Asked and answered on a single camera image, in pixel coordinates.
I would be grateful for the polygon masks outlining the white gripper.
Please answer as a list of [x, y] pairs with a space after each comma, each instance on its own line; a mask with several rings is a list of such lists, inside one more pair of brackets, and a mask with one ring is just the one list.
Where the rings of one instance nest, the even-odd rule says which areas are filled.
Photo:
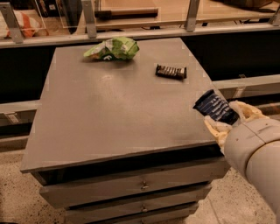
[[251, 156], [264, 145], [280, 140], [280, 122], [242, 101], [231, 101], [229, 107], [240, 117], [239, 126], [232, 129], [231, 125], [215, 121], [209, 115], [204, 117], [204, 124], [220, 151], [224, 151], [227, 162], [246, 178]]

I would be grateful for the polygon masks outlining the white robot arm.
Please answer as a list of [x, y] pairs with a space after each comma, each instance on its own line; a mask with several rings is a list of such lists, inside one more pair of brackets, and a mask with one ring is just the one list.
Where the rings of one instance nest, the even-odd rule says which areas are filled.
[[262, 196], [280, 223], [280, 122], [252, 105], [231, 101], [237, 125], [204, 118], [227, 162]]

